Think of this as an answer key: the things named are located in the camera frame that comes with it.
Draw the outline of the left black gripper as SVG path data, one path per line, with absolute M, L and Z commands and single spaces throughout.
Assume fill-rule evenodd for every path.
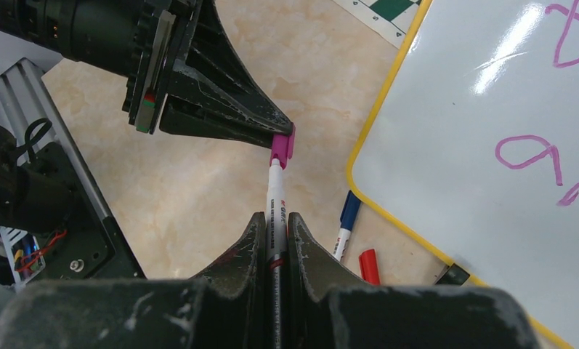
M 214 1 L 135 1 L 123 111 L 138 132 L 270 148 L 293 123 L 234 50 Z

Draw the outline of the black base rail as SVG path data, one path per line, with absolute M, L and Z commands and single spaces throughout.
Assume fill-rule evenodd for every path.
M 143 277 L 41 77 L 0 75 L 0 284 Z

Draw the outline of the purple whiteboard marker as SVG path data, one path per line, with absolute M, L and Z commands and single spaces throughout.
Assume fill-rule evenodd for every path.
M 270 347 L 286 348 L 286 296 L 283 295 L 284 259 L 287 252 L 286 204 L 283 168 L 279 159 L 270 162 L 266 201 L 267 312 L 270 315 Z

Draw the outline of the red whiteboard marker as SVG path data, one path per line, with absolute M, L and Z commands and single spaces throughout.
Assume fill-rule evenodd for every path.
M 359 257 L 362 279 L 372 285 L 380 285 L 381 279 L 378 269 L 378 260 L 375 249 L 367 249 Z

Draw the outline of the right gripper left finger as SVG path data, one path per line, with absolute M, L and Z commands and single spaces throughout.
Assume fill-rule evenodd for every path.
M 241 237 L 190 278 L 206 283 L 192 348 L 263 347 L 265 232 L 264 213 L 254 213 Z

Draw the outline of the blue whiteboard marker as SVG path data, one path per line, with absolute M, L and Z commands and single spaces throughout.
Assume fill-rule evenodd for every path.
M 356 195 L 351 190 L 349 190 L 344 202 L 343 209 L 341 211 L 341 216 L 339 218 L 339 234 L 333 249 L 333 256 L 339 262 L 342 261 L 345 255 L 345 251 L 347 249 L 357 215 L 360 211 L 361 204 L 361 200 L 359 200 L 359 198 L 356 197 Z

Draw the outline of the purple marker cap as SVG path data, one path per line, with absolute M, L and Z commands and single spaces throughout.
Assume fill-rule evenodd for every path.
M 296 126 L 292 126 L 290 135 L 275 134 L 272 138 L 270 165 L 274 160 L 278 160 L 282 169 L 288 165 L 288 161 L 293 157 L 294 140 Z

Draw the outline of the green white chessboard mat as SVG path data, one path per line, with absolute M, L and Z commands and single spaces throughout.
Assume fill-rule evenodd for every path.
M 333 2 L 398 49 L 421 5 L 419 0 L 333 0 Z

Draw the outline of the yellow framed whiteboard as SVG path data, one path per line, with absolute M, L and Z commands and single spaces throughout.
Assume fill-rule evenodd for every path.
M 423 1 L 347 178 L 579 348 L 579 1 Z

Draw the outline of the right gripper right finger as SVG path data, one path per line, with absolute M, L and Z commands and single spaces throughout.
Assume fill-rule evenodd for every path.
M 288 216 L 291 276 L 298 294 L 293 310 L 303 348 L 361 348 L 361 329 L 341 308 L 371 290 L 316 242 L 304 218 Z

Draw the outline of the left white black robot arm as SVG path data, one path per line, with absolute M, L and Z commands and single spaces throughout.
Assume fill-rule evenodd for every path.
M 139 132 L 264 148 L 293 132 L 213 1 L 0 1 L 0 31 L 125 77 L 123 110 Z

